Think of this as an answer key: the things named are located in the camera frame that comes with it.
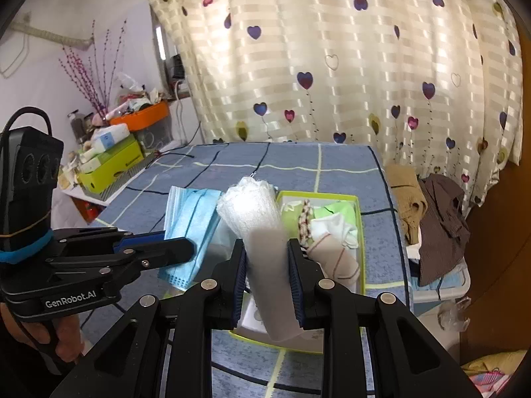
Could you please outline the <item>person left hand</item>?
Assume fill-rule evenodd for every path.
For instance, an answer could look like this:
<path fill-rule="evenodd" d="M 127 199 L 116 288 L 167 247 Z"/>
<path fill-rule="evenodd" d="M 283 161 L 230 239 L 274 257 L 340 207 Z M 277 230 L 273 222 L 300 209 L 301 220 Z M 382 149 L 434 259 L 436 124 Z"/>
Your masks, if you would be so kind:
<path fill-rule="evenodd" d="M 35 348 L 32 340 L 39 344 L 49 344 L 50 334 L 40 323 L 24 323 L 19 325 L 6 304 L 1 304 L 1 319 L 7 332 L 17 341 Z M 53 321 L 58 344 L 55 352 L 64 362 L 77 362 L 85 349 L 79 318 L 76 314 L 55 319 Z"/>

